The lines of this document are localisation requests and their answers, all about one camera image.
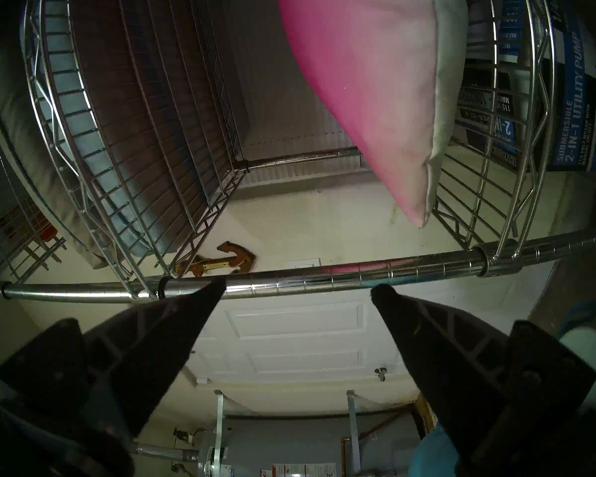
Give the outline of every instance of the blue fabric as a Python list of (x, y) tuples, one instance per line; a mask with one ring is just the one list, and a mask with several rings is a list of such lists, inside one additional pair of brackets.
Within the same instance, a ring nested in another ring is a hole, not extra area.
[(563, 324), (555, 337), (560, 340), (570, 330), (590, 323), (594, 318), (596, 318), (596, 301), (578, 304), (567, 312)]
[(441, 424), (417, 447), (409, 465), (409, 477), (454, 477), (459, 454)]

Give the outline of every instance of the metal pole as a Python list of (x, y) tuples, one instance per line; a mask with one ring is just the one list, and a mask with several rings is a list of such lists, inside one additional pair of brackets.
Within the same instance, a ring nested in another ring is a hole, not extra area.
[(295, 155), (283, 155), (280, 157), (261, 158), (256, 160), (237, 161), (234, 168), (236, 171), (250, 171), (256, 169), (267, 169), (282, 165), (293, 165), (304, 162), (316, 162), (319, 160), (331, 160), (336, 158), (359, 157), (362, 153), (357, 147), (338, 148), (335, 150), (323, 150), (320, 152), (305, 152)]
[(360, 462), (360, 443), (358, 441), (358, 420), (355, 417), (355, 392), (347, 390), (346, 401), (349, 404), (349, 423), (351, 425), (351, 448), (353, 449), (353, 474), (357, 475), (362, 470)]
[[(523, 243), (527, 239), (527, 234), (530, 232), (530, 226), (532, 225), (532, 221), (534, 220), (534, 214), (536, 213), (536, 205), (539, 201), (539, 196), (541, 195), (541, 190), (543, 189), (543, 182), (545, 180), (545, 173), (547, 172), (547, 165), (550, 160), (550, 153), (552, 152), (552, 137), (554, 136), (554, 125), (556, 124), (556, 117), (554, 116), (554, 109), (558, 105), (556, 102), (556, 68), (557, 68), (557, 58), (556, 58), (556, 47), (554, 45), (554, 24), (552, 20), (552, 16), (550, 14), (550, 7), (548, 5), (547, 0), (541, 1), (541, 6), (543, 6), (543, 11), (545, 12), (545, 18), (547, 19), (547, 24), (545, 24), (545, 29), (547, 30), (547, 35), (545, 36), (544, 40), (549, 41), (549, 51), (550, 51), (550, 85), (549, 85), (549, 95), (543, 86), (543, 96), (547, 99), (549, 98), (549, 106), (546, 106), (547, 111), (547, 128), (545, 129), (545, 138), (543, 140), (543, 151), (541, 152), (541, 163), (539, 165), (538, 170), (538, 179), (534, 185), (534, 194), (532, 195), (532, 201), (530, 202), (529, 209), (527, 210), (527, 215), (525, 216), (525, 224), (523, 225), (523, 229), (521, 230), (521, 236), (519, 237), (519, 244), (517, 246), (517, 250), (514, 252), (515, 255), (521, 252), (521, 247)], [(540, 75), (540, 81), (543, 81), (543, 76)], [(538, 135), (534, 136), (533, 144), (536, 144), (536, 138)]]
[(144, 457), (161, 458), (175, 462), (196, 462), (199, 459), (199, 450), (186, 450), (183, 448), (165, 448), (153, 444), (132, 442), (128, 452)]
[[(494, 251), (491, 250), (496, 250), (496, 246), (495, 243), (490, 243), (474, 249), (409, 258), (345, 263), (331, 267), (226, 275), (227, 290), (223, 299), (365, 289), (378, 284), (416, 284), (470, 275), (484, 276), (518, 272), (521, 267), (567, 258), (580, 252), (596, 249), (596, 228), (530, 240), (525, 243), (521, 255), (516, 259), (511, 257), (515, 246), (508, 242), (506, 249), (510, 255), (497, 260), (492, 260)], [(192, 294), (208, 285), (212, 278), (147, 277), (147, 281), (152, 290), (160, 290), (160, 297), (170, 298), (182, 294)], [(132, 282), (128, 285), (139, 298), (149, 298), (140, 283)], [(10, 284), (3, 282), (0, 284), (0, 291), (8, 299), (78, 303), (132, 302), (130, 293), (118, 282), (102, 284)]]
[[(497, 27), (499, 25), (496, 22), (496, 10), (494, 6), (494, 0), (490, 0), (490, 14), (492, 17), (492, 54), (494, 65), (499, 63), (499, 46), (497, 43)], [(477, 225), (477, 216), (481, 209), (481, 198), (485, 190), (485, 180), (487, 179), (488, 169), (490, 167), (490, 154), (492, 152), (492, 135), (496, 134), (496, 102), (497, 102), (497, 88), (498, 88), (499, 71), (497, 68), (492, 69), (492, 98), (490, 99), (490, 114), (488, 115), (488, 136), (485, 140), (485, 155), (482, 166), (481, 166), (481, 178), (479, 179), (479, 186), (477, 187), (477, 198), (475, 199), (475, 205), (473, 206), (473, 214), (470, 218), (470, 226), (468, 227), (468, 233), (466, 234), (466, 247), (470, 247), (472, 238), (475, 234), (475, 226)]]
[(530, 87), (528, 93), (529, 103), (527, 105), (527, 125), (525, 126), (525, 134), (524, 134), (524, 143), (523, 147), (519, 149), (521, 152), (521, 158), (519, 159), (519, 164), (517, 166), (517, 177), (514, 182), (514, 189), (512, 191), (512, 201), (510, 203), (510, 208), (512, 211), (509, 211), (507, 217), (505, 219), (505, 224), (503, 225), (503, 230), (501, 231), (501, 236), (499, 237), (499, 244), (497, 247), (497, 252), (492, 257), (493, 261), (496, 261), (498, 258), (501, 257), (504, 251), (505, 243), (508, 238), (508, 234), (510, 233), (510, 229), (512, 228), (512, 223), (516, 216), (514, 215), (514, 209), (517, 208), (519, 205), (519, 200), (521, 199), (521, 189), (523, 188), (523, 183), (525, 181), (525, 175), (527, 174), (527, 164), (530, 161), (531, 157), (533, 156), (532, 153), (532, 134), (534, 132), (534, 112), (536, 110), (536, 91), (538, 89), (537, 81), (538, 81), (538, 63), (536, 61), (536, 31), (534, 30), (534, 9), (530, 5), (530, 0), (525, 0), (527, 3), (527, 7), (525, 7), (525, 19), (527, 23), (530, 24), (529, 27), (529, 40), (530, 40), (530, 48), (528, 54), (530, 54)]
[(221, 437), (223, 430), (223, 392), (214, 390), (217, 395), (217, 437), (214, 441), (214, 465), (212, 473), (214, 477), (221, 477)]

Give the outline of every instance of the copper pipe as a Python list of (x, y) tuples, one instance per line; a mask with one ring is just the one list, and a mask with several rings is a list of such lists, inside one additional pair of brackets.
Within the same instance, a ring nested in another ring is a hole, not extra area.
[(349, 436), (343, 437), (340, 440), (341, 451), (342, 451), (342, 477), (346, 477), (346, 444), (351, 441)]
[[(395, 412), (391, 417), (385, 418), (383, 421), (378, 422), (374, 427), (371, 427), (368, 431), (364, 431), (363, 433), (358, 434), (358, 442), (365, 439), (371, 433), (375, 433), (376, 431), (382, 429), (385, 426), (391, 424), (392, 421), (400, 417), (404, 412), (410, 412), (410, 405), (404, 405), (400, 410)], [(349, 436), (343, 437), (340, 440), (340, 452), (342, 456), (342, 477), (346, 477), (346, 444), (351, 441)]]

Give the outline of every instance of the metal strap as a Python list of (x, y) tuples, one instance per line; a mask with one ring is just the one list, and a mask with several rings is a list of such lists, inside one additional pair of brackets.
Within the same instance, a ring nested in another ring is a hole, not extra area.
[(212, 475), (221, 477), (221, 432), (223, 429), (223, 392), (214, 390), (217, 395), (217, 437), (214, 441), (214, 465), (212, 466)]
[(358, 442), (358, 421), (355, 418), (355, 392), (348, 390), (346, 399), (349, 402), (349, 422), (351, 424), (351, 447), (353, 448), (353, 473), (358, 474), (362, 469), (360, 463), (360, 443)]

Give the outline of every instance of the wire grid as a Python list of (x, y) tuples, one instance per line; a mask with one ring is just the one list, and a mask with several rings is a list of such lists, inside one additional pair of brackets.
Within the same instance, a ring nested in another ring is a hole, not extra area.
[(55, 252), (63, 246), (0, 148), (0, 275), (6, 270), (11, 280), (23, 282), (40, 266), (48, 270), (50, 257), (61, 263)]
[[(478, 119), (487, 128), (465, 126), (469, 136), (474, 132), (483, 139), (476, 147), (463, 138), (452, 137), (453, 147), (444, 160), (433, 208), (433, 214), (464, 249), (484, 242), (480, 234), (498, 240), (492, 260), (500, 257), (510, 237), (517, 239), (512, 257), (517, 258), (521, 252), (543, 187), (554, 129), (556, 58), (547, 2), (511, 1), (513, 13), (509, 15), (500, 5), (502, 0), (469, 0), (469, 8), (481, 7), (484, 16), (469, 23), (466, 56), (477, 57), (477, 61), (466, 63), (458, 111), (464, 117)], [(523, 41), (502, 33), (511, 20), (523, 24)], [(486, 29), (483, 38), (482, 27)], [(516, 62), (504, 55), (509, 49), (517, 51)], [(489, 83), (469, 82), (470, 68), (489, 71)], [(501, 81), (501, 75), (506, 75), (509, 84)], [(465, 102), (468, 93), (485, 96), (487, 107)], [(501, 112), (509, 102), (514, 104), (513, 115)], [(513, 141), (500, 136), (503, 123), (514, 127)], [(537, 166), (534, 147), (541, 143)], [(514, 150), (515, 167), (496, 157), (499, 146)]]
[(154, 255), (172, 274), (242, 179), (217, 142), (218, 123), (212, 130), (211, 95), (194, 89), (208, 83), (186, 61), (195, 42), (179, 41), (186, 24), (174, 24), (167, 7), (173, 0), (29, 0), (23, 21), (30, 93), (53, 164), (124, 288), (133, 294), (134, 276), (152, 297), (142, 262)]
[(221, 58), (218, 53), (219, 49), (215, 41), (210, 3), (208, 0), (190, 0), (190, 2), (192, 3), (192, 14), (200, 39), (199, 46), (203, 52), (208, 76), (212, 78), (210, 83), (212, 84), (215, 105), (217, 110), (220, 111), (227, 146), (230, 147), (232, 160), (237, 160), (237, 158), (244, 160), (241, 137), (236, 127), (236, 120), (234, 119), (227, 86), (225, 85)]

